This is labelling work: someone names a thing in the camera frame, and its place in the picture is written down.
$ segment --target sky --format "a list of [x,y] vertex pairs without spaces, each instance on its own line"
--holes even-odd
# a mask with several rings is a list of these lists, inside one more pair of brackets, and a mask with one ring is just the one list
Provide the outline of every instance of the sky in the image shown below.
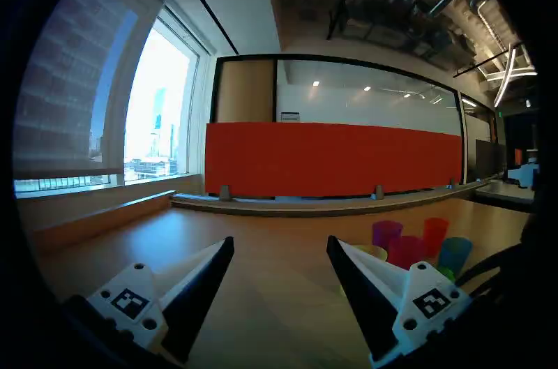
[[151,30],[139,58],[130,93],[125,157],[141,158],[149,152],[155,95],[162,88],[166,91],[161,114],[160,154],[170,154],[170,128],[174,124],[176,140],[189,65],[190,59],[182,51],[155,29]]

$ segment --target sign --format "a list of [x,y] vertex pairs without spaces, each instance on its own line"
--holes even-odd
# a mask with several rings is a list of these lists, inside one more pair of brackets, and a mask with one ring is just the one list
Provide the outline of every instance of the sign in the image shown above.
[[298,112],[281,112],[281,122],[300,122],[301,114]]

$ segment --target desk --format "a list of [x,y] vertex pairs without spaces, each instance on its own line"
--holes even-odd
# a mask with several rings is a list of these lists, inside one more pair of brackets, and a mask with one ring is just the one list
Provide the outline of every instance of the desk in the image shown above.
[[369,243],[372,223],[384,219],[403,223],[404,234],[421,235],[430,216],[450,220],[448,236],[473,241],[467,268],[519,242],[528,215],[462,199],[334,218],[170,208],[38,260],[46,281],[64,299],[89,295],[132,262],[161,271],[231,235],[236,252],[192,348],[189,369],[369,369],[368,348],[326,254],[327,236]]

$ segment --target black frame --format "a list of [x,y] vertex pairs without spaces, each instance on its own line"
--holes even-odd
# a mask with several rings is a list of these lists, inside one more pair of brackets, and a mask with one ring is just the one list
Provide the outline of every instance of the black frame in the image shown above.
[[230,56],[230,57],[219,57],[217,58],[216,66],[215,66],[215,77],[213,79],[213,93],[211,94],[211,114],[209,118],[209,123],[215,123],[217,117],[217,99],[218,99],[218,92],[219,92],[219,84],[221,80],[221,71],[223,69],[223,64],[228,61],[266,61],[272,60],[275,61],[273,65],[273,122],[277,121],[277,61],[321,61],[321,62],[332,62],[332,63],[345,63],[352,66],[359,66],[359,67],[366,67],[366,68],[374,68],[376,70],[383,70],[389,73],[395,73],[399,75],[404,75],[406,77],[414,78],[415,80],[420,80],[431,84],[436,87],[440,87],[441,89],[450,91],[453,93],[453,97],[455,98],[455,106],[458,111],[459,122],[461,125],[461,180],[460,184],[465,183],[465,124],[463,122],[463,112],[461,109],[461,102],[459,99],[459,92],[455,89],[452,89],[445,84],[439,83],[435,80],[432,80],[428,77],[424,77],[422,75],[411,73],[409,71],[401,70],[396,67],[392,66],[385,66],[383,64],[378,64],[375,62],[369,61],[361,61],[359,59],[352,59],[352,58],[342,58],[342,57],[331,57],[329,55],[313,55],[313,54],[251,54],[251,55],[237,55],[237,56]]
[[[484,103],[479,102],[477,99],[472,98],[469,95],[465,95],[466,99],[470,99],[472,102],[475,102],[477,105],[484,107],[487,111],[492,112],[492,117],[494,118],[494,136],[495,136],[495,141],[494,144],[498,145],[498,127],[496,124],[496,111],[490,109],[487,105],[485,105]],[[467,141],[469,141],[469,133],[467,132]]]

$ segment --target orange wall panel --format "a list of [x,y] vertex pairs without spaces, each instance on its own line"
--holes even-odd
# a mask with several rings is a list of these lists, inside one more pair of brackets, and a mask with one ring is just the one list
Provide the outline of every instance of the orange wall panel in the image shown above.
[[332,123],[210,123],[206,192],[341,196],[400,192],[460,181],[460,136]]

